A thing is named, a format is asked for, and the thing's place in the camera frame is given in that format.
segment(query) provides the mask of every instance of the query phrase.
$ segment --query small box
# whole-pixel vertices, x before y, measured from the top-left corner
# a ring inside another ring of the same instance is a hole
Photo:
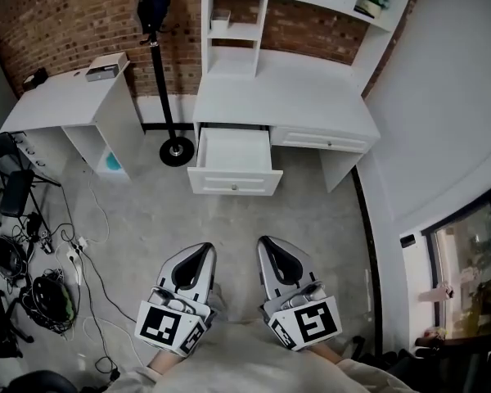
[[[225,33],[229,27],[229,19],[231,18],[231,11],[226,9],[214,9],[211,15],[211,30],[222,34]]]
[[[124,68],[127,62],[128,58],[125,52],[99,56],[92,61],[85,77],[88,82],[113,79]]]

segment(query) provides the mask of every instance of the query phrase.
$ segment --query concrete floor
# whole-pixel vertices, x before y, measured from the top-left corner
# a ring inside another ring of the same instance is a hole
[[[141,173],[131,185],[102,181],[96,175],[91,178],[98,202],[107,213],[110,235],[103,244],[91,244],[88,252],[110,298],[136,318],[140,300],[148,297],[164,261],[184,247],[212,242],[218,255],[215,281],[222,287],[229,318],[258,318],[257,307],[263,303],[264,294],[255,245],[260,236],[268,234],[286,239],[313,257],[320,279],[327,292],[335,295],[339,307],[344,333],[335,339],[336,349],[342,351],[354,335],[365,336],[371,347],[371,274],[351,176],[328,194],[316,151],[274,147],[273,168],[284,170],[274,196],[195,195],[185,167],[174,169],[160,162],[158,150],[164,138],[164,132],[147,133],[138,159]],[[61,182],[76,233],[103,241],[106,224],[88,189],[89,179],[90,169],[77,156],[68,164]],[[38,199],[44,198],[44,216],[51,229],[69,221],[59,188],[48,187],[45,193],[40,192],[42,187],[36,190]],[[11,234],[14,223],[4,220],[2,231]],[[53,245],[60,242],[59,232],[53,237]],[[67,251],[64,244],[57,255],[64,266],[66,282],[76,295],[76,276],[66,259]],[[54,255],[47,256],[37,249],[29,271],[36,277],[44,269],[59,266]],[[133,323],[106,301],[89,263],[85,269],[95,315],[133,332]],[[87,288],[84,284],[81,288],[79,316],[87,317],[91,315]],[[1,278],[0,289],[6,289]],[[0,360],[1,383],[38,369],[57,371],[77,386],[98,385],[106,380],[94,369],[94,362],[103,356],[103,351],[91,319],[85,321],[85,327],[93,341],[83,331],[83,318],[78,319],[74,333],[67,333],[66,340],[38,327],[21,307],[16,308],[15,317],[18,325],[35,337],[35,343],[26,345],[20,341],[23,359]],[[122,369],[137,365],[128,335],[107,323],[102,327],[114,361]],[[139,340],[134,340],[134,345],[146,364],[155,350]]]

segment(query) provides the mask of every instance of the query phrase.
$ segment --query power strip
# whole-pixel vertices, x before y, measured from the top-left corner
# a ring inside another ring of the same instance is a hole
[[[85,250],[88,247],[88,243],[83,237],[79,239],[79,245],[80,247],[82,247],[83,250]],[[72,264],[74,264],[74,266],[76,266],[76,270],[78,272],[78,274],[75,275],[76,283],[78,284],[78,286],[81,286],[82,285],[82,261],[80,260],[79,254],[70,245],[70,249],[68,250],[66,256],[69,262],[71,262]]]

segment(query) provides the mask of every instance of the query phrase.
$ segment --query white cabinet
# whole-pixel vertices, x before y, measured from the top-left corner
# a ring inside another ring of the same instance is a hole
[[[73,147],[61,129],[35,129],[13,134],[19,150],[39,172],[58,179]]]
[[[283,175],[272,168],[268,131],[252,129],[202,129],[187,172],[194,193],[220,195],[270,196]]]
[[[324,129],[296,129],[271,127],[271,144],[319,148],[323,150],[351,151],[364,153],[368,143],[361,138],[339,137],[333,131]]]

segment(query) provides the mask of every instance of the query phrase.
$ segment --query hand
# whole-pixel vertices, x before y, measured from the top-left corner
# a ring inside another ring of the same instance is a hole
[[[147,367],[156,371],[158,374],[164,375],[183,360],[184,358],[182,358],[180,355],[173,354],[167,350],[161,350],[155,355],[155,358],[153,358]]]
[[[338,364],[343,359],[324,342],[312,345],[308,348],[308,350],[334,364]]]

